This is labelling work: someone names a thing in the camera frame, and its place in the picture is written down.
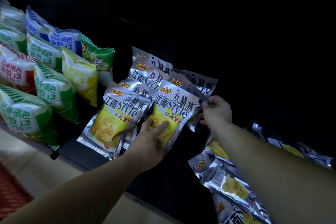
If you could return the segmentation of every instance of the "forearm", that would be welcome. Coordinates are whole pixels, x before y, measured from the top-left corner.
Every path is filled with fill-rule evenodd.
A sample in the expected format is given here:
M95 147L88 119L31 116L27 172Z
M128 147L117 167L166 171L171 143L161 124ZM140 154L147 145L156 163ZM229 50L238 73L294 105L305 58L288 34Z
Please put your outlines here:
M137 161L121 156L47 192L3 223L102 223L138 174Z
M230 160L276 223L333 221L335 172L224 123L215 129Z

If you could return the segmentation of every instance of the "person's left hand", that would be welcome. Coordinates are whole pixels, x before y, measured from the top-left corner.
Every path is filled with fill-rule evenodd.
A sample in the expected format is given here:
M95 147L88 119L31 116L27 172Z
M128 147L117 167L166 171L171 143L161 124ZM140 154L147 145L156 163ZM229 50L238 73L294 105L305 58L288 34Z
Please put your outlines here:
M158 136L168 127L169 122L165 121L156 128L149 130L152 122L152 119L147 119L142 124L140 133L124 153L139 164L141 173L155 167L163 159L164 148L157 144L157 140Z

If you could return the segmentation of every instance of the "person's right arm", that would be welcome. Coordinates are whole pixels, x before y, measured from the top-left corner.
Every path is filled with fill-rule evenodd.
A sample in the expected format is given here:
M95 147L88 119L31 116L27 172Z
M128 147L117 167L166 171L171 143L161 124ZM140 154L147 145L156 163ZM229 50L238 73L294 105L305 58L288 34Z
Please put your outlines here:
M232 124L219 96L203 103L213 137L250 185L275 223L335 223L336 172L264 142Z

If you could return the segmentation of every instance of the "hand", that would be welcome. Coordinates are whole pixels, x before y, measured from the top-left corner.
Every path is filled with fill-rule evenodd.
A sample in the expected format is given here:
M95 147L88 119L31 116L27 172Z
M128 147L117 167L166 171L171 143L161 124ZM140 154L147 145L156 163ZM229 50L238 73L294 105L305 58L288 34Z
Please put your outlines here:
M228 102L220 96L211 96L208 103L202 102L203 113L201 113L200 123L207 125L213 132L221 127L224 122L232 123L232 111Z
M149 130L152 122L152 119L147 119L142 124L140 133L124 153L124 155L134 158L134 161L139 164L141 173L155 167L163 159L164 147L159 146L157 140L158 136L168 127L169 122L165 121Z

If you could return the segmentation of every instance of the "floor tile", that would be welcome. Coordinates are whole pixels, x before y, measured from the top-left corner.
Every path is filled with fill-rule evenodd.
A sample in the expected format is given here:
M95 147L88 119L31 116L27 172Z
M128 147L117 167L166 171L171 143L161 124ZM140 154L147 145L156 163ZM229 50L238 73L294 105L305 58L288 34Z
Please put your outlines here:
M82 173L62 160L52 160L50 156L39 152L16 178L36 198Z
M0 161L16 175L38 150L0 129Z
M159 215L122 196L103 224L170 224Z

